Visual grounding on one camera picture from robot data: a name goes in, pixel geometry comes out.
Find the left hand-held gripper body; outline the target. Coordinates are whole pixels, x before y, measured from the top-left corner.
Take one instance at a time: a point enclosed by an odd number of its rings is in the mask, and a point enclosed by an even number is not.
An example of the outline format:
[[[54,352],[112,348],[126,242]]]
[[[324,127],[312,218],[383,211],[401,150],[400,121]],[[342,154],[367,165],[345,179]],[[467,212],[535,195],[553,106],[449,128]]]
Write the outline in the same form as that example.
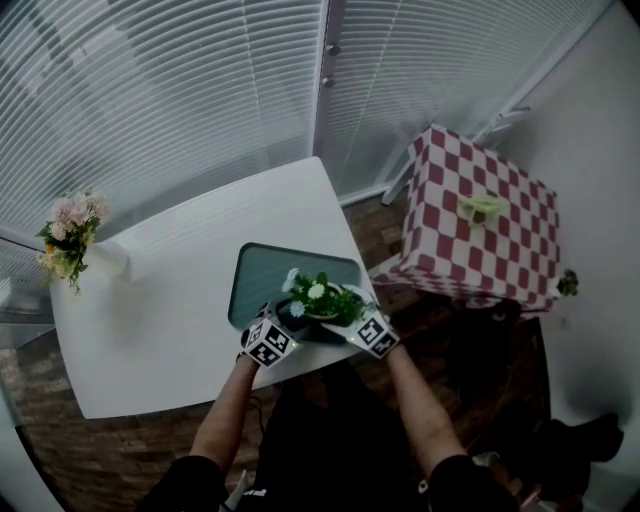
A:
[[[243,352],[264,368],[270,368],[300,347],[293,332],[275,317],[253,319],[242,333]]]

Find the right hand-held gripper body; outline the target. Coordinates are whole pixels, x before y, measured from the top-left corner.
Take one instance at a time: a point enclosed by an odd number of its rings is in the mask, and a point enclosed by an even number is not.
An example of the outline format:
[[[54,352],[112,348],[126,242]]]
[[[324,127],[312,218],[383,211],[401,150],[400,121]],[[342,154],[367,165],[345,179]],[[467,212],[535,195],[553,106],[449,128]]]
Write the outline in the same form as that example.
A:
[[[380,312],[367,312],[350,327],[348,342],[377,359],[385,358],[400,339]]]

